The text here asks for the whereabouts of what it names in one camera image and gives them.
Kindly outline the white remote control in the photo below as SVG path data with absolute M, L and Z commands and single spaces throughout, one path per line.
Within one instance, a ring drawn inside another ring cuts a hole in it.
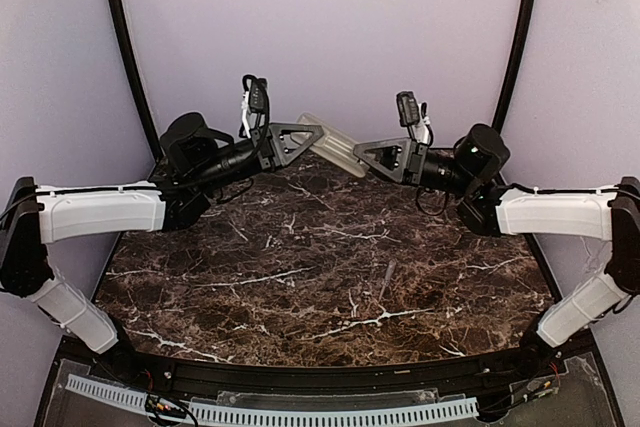
M 310 147 L 313 153 L 357 178 L 366 176 L 368 167 L 353 153 L 354 139 L 311 113 L 302 113 L 297 123 L 318 125 L 323 129 L 323 136 Z

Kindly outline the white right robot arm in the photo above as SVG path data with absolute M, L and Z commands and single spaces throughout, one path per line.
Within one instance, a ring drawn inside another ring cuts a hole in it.
M 485 124 L 473 125 L 450 156 L 413 138 L 361 143 L 353 153 L 392 182 L 454 196 L 459 218 L 477 235 L 555 234 L 610 243 L 606 265 L 542 314 L 524 344 L 558 348 L 639 294 L 639 181 L 634 177 L 590 189 L 501 185 L 496 177 L 510 151 Z

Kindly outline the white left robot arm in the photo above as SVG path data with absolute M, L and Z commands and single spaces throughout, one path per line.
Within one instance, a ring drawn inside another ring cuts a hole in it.
M 258 117 L 246 139 L 211 129 L 198 112 L 161 136 L 168 173 L 152 181 L 82 188 L 14 185 L 1 215 L 1 289 L 26 298 L 103 355 L 125 344 L 114 321 L 50 265 L 47 247 L 68 238 L 125 231 L 171 232 L 194 225 L 215 192 L 290 165 L 323 135 L 319 125 Z

